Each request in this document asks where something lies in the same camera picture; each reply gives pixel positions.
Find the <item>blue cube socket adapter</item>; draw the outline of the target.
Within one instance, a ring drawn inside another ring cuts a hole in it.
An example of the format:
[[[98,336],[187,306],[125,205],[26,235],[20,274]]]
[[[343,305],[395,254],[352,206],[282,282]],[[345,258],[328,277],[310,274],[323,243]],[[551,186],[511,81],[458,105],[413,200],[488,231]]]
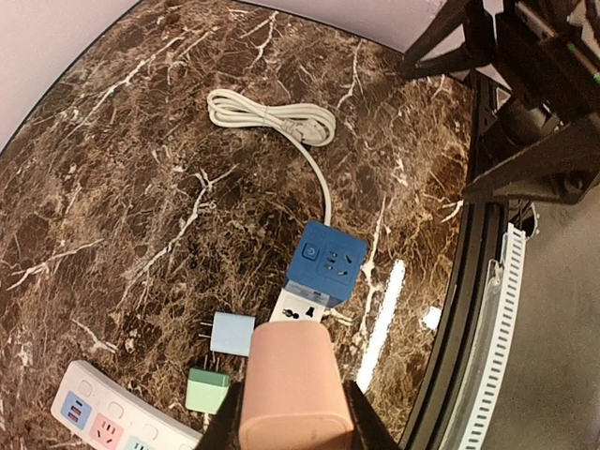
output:
[[[366,241],[316,220],[307,223],[283,288],[325,308],[350,300],[368,251]]]

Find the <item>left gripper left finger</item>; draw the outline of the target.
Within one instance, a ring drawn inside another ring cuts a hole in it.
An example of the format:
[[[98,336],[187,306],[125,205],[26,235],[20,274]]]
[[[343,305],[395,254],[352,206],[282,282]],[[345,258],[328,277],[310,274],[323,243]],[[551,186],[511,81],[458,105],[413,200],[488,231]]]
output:
[[[195,450],[240,450],[239,426],[245,383],[234,382]]]

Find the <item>pink plug adapter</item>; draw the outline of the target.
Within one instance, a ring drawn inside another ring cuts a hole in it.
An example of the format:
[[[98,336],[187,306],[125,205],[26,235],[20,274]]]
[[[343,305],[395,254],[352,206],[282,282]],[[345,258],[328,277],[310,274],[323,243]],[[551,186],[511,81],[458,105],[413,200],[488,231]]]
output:
[[[243,449],[349,449],[354,425],[319,322],[268,322],[251,338],[238,429]]]

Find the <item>green plug adapter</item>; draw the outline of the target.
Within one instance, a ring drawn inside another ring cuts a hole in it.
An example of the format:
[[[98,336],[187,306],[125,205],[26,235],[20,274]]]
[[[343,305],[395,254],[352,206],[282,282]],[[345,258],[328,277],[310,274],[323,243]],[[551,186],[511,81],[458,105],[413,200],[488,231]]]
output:
[[[191,367],[187,375],[185,407],[196,413],[218,412],[231,385],[229,374],[220,370],[220,358],[216,357],[201,367]]]

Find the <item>long white colourful power strip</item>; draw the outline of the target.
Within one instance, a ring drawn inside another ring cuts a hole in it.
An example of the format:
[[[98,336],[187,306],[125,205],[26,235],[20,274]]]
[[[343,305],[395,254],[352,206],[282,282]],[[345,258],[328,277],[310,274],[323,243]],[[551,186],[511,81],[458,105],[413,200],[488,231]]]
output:
[[[83,360],[67,366],[51,413],[95,449],[192,450],[202,438]]]

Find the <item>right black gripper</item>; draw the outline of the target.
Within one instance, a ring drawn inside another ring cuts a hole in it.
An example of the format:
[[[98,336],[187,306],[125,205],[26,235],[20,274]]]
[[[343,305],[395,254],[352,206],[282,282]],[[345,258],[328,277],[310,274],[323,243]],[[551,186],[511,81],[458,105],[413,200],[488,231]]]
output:
[[[493,60],[512,91],[500,130],[510,141],[539,141],[476,176],[466,202],[576,204],[599,186],[599,56],[583,26],[568,21],[575,10],[571,1],[504,1],[494,32],[482,1],[447,1],[404,53],[406,80]]]

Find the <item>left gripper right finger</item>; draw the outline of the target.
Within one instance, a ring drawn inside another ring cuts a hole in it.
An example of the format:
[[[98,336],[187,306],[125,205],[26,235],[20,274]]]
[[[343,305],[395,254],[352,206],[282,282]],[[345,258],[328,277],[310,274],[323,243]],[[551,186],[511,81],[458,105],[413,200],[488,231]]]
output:
[[[388,432],[380,416],[354,381],[344,383],[344,392],[352,417],[353,450],[396,450],[398,443]]]

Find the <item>small white power strip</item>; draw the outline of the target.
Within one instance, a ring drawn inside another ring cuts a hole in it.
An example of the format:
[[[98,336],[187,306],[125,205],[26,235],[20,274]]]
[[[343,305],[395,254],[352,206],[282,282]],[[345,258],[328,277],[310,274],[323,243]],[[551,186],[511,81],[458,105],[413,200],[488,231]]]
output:
[[[328,308],[330,296],[287,281],[277,298],[269,322],[310,321],[319,323]]]

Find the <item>black front table rail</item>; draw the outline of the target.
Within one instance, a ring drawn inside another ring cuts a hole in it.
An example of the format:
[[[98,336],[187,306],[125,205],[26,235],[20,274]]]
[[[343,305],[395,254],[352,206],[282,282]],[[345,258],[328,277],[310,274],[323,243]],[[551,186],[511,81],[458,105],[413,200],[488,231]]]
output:
[[[482,138],[494,124],[498,84],[474,72],[471,143],[466,186],[493,165]],[[488,342],[492,307],[485,292],[490,262],[501,258],[508,228],[507,202],[463,198],[457,250],[437,336],[416,401],[399,440],[402,449],[459,449],[465,413],[474,399],[477,365]]]

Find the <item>light blue plug adapter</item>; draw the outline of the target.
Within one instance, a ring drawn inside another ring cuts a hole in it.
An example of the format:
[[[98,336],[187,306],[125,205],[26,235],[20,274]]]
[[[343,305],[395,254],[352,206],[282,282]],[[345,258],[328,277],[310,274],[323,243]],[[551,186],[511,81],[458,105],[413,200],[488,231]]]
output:
[[[248,357],[251,337],[255,329],[253,316],[217,311],[213,321],[201,322],[201,326],[210,329],[209,350],[234,356]]]

